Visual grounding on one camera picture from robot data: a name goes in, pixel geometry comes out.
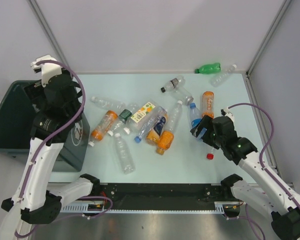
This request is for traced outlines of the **orange juice bottle gold cap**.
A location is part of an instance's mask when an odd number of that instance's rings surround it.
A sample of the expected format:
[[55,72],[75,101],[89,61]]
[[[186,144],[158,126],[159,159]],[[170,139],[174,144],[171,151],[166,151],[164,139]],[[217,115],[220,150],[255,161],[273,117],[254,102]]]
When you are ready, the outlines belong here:
[[170,131],[165,130],[158,140],[156,153],[159,155],[163,155],[165,151],[170,148],[173,140],[174,134]]

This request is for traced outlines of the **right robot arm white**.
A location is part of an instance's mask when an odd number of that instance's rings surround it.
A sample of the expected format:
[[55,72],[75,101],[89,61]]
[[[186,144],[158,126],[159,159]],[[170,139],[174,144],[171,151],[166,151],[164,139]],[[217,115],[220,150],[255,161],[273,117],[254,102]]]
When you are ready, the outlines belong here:
[[273,231],[281,240],[300,238],[300,194],[266,164],[249,139],[237,135],[232,117],[211,118],[206,115],[190,132],[205,144],[216,150],[221,149],[229,161],[248,173],[264,191],[261,194],[257,190],[249,190],[248,184],[238,177],[237,181],[220,188],[220,194],[225,200],[243,200],[269,217]]

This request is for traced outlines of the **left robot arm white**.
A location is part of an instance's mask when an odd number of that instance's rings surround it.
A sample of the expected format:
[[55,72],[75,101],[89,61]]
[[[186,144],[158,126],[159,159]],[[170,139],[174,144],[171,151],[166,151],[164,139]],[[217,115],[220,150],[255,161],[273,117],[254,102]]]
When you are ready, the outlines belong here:
[[41,73],[41,79],[29,86],[26,93],[38,105],[30,132],[30,150],[25,169],[15,194],[3,200],[7,211],[5,223],[12,226],[49,224],[63,206],[82,197],[95,200],[100,196],[100,181],[89,174],[60,190],[47,189],[53,167],[75,125],[82,120],[86,94],[78,76],[49,54],[31,63]]

